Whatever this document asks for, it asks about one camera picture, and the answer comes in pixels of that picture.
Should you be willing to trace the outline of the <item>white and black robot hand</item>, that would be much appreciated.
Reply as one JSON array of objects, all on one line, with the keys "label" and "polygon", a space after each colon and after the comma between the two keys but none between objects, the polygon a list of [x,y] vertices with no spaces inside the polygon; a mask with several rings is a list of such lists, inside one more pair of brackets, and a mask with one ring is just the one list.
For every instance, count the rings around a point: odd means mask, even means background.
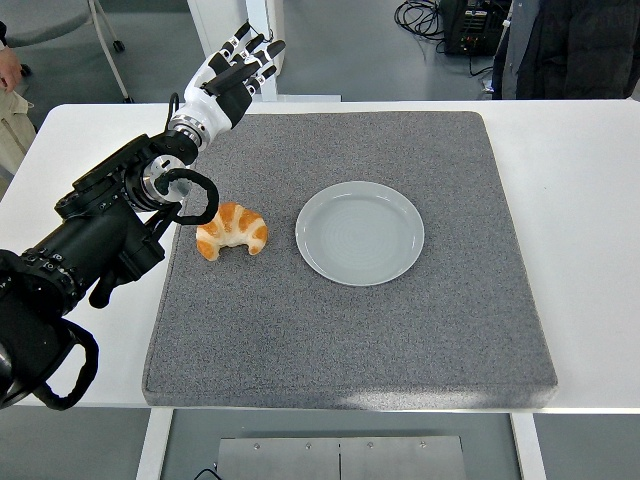
[{"label": "white and black robot hand", "polygon": [[241,25],[196,71],[169,127],[193,132],[201,144],[233,129],[278,72],[276,59],[284,49],[284,41],[253,32],[248,22]]}]

